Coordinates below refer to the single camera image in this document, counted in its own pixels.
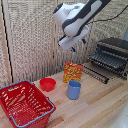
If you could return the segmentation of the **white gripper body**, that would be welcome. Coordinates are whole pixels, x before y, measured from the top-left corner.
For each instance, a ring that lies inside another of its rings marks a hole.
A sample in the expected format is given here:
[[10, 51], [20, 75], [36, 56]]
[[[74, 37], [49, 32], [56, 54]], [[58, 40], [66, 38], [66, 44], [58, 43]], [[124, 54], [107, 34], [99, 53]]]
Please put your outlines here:
[[89, 27], [87, 25], [84, 26], [83, 30], [81, 33], [76, 36], [76, 37], [68, 37], [68, 36], [63, 36], [59, 41], [58, 44], [64, 49], [68, 50], [71, 48], [78, 40], [83, 38], [87, 33], [89, 32]]

